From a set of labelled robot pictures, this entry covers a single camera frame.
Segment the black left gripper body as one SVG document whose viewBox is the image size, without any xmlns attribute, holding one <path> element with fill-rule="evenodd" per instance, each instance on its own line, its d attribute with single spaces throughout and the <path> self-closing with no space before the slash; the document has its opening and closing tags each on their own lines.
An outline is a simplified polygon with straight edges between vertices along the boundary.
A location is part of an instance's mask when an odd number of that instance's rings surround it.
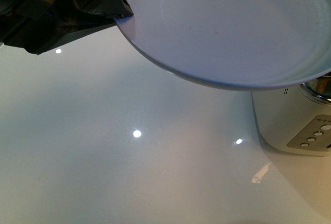
<svg viewBox="0 0 331 224">
<path fill-rule="evenodd" d="M 1 43 L 41 54 L 113 27 L 114 18 L 85 13 L 73 0 L 1 0 Z"/>
</svg>

